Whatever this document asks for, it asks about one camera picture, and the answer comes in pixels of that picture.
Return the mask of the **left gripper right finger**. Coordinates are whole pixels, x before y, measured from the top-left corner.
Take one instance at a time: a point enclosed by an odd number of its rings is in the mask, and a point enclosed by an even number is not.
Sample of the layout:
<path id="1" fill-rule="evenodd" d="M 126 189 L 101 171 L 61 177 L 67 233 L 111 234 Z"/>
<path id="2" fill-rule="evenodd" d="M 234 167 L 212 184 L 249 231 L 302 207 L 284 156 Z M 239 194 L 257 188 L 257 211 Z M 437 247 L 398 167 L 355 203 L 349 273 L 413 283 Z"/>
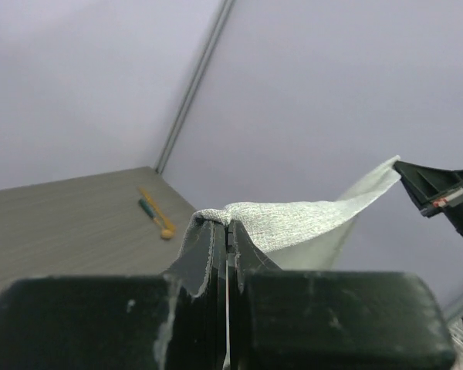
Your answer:
<path id="1" fill-rule="evenodd" d="M 278 271 L 280 267 L 252 242 L 242 222 L 227 226 L 228 357 L 230 369 L 247 369 L 251 335 L 245 281 L 250 275 Z"/>

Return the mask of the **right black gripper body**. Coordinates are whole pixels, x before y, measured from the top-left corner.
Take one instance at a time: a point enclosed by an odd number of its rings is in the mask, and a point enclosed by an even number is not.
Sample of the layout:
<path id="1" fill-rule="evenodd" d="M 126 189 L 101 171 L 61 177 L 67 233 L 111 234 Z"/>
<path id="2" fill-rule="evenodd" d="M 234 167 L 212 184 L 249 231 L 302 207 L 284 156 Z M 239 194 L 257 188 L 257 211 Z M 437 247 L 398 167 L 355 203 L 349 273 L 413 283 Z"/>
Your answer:
<path id="1" fill-rule="evenodd" d="M 430 202 L 421 214 L 427 218 L 443 213 L 463 239 L 463 187 Z"/>

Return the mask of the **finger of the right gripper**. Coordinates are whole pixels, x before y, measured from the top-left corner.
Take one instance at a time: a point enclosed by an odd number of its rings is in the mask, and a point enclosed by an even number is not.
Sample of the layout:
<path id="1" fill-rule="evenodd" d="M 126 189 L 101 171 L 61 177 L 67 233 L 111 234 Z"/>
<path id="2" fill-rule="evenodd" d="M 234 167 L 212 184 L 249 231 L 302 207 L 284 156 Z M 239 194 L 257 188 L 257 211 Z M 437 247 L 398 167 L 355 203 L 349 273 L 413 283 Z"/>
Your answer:
<path id="1" fill-rule="evenodd" d="M 443 170 L 397 161 L 393 168 L 420 212 L 441 212 L 463 203 L 463 170 Z"/>

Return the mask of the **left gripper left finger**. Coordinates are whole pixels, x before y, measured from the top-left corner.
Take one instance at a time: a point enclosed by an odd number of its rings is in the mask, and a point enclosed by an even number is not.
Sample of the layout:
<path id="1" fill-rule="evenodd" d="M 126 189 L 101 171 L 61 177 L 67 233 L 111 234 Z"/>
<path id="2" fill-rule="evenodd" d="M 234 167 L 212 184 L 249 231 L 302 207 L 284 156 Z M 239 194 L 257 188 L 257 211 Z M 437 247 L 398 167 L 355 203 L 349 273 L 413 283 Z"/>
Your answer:
<path id="1" fill-rule="evenodd" d="M 221 369 L 226 354 L 226 229 L 205 221 L 164 272 L 169 312 L 158 333 L 159 369 Z"/>

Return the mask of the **grey cloth napkin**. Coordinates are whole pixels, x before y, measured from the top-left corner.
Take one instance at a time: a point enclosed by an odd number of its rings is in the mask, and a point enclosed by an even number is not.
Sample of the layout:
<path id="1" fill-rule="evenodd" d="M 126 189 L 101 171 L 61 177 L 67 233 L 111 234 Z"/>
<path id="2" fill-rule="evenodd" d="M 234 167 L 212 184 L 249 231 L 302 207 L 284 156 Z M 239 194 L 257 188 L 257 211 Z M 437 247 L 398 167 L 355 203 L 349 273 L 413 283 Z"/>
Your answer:
<path id="1" fill-rule="evenodd" d="M 277 265 L 288 270 L 330 269 L 362 211 L 382 197 L 400 174 L 394 156 L 360 178 L 334 201 L 292 203 L 230 203 L 222 209 L 194 212 L 178 251 L 189 247 L 191 233 L 206 220 L 223 226 L 242 222 L 253 244 Z"/>

